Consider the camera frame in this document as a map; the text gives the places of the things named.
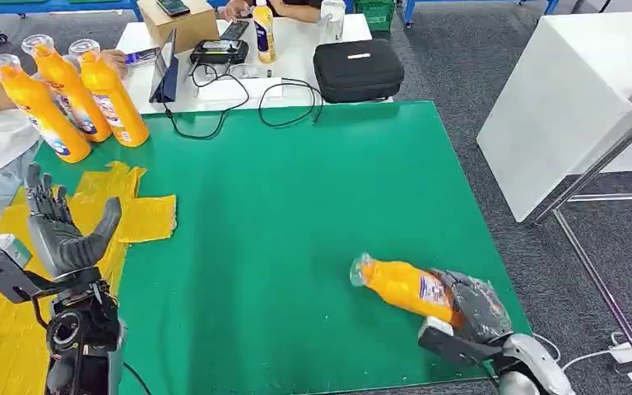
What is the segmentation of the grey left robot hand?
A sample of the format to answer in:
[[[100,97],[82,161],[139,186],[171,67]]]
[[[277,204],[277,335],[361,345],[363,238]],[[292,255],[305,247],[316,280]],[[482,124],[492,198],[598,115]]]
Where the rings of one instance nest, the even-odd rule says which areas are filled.
[[[94,267],[105,255],[122,218],[121,202],[111,197],[95,229],[84,236],[74,223],[66,199],[66,188],[53,192],[53,178],[40,165],[27,167],[26,202],[28,231],[36,253],[52,277]]]

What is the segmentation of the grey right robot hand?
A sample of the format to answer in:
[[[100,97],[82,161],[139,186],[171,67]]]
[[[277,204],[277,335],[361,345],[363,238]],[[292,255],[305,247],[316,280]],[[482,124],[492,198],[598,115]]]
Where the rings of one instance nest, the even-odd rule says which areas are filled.
[[[450,294],[454,335],[486,344],[513,333],[512,321],[493,286],[460,272],[430,269]]]

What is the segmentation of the person's left hand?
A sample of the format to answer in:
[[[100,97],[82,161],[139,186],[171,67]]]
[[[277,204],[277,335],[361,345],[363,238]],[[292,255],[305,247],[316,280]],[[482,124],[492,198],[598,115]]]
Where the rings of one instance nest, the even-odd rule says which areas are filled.
[[[100,52],[100,57],[112,67],[121,78],[128,74],[126,54],[118,49],[105,49]]]

